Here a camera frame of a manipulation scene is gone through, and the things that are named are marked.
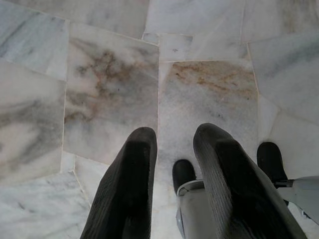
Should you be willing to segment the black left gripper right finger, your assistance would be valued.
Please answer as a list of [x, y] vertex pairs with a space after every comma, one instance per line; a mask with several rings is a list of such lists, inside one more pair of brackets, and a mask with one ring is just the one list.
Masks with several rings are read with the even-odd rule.
[[270, 179], [228, 132], [203, 123], [193, 148], [216, 238], [306, 238]]

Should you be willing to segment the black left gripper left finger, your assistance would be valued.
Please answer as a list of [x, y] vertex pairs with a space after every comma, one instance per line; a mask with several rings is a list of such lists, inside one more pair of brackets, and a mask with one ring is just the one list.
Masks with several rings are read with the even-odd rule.
[[83, 239], [149, 239], [157, 138], [139, 127], [127, 138], [100, 181]]

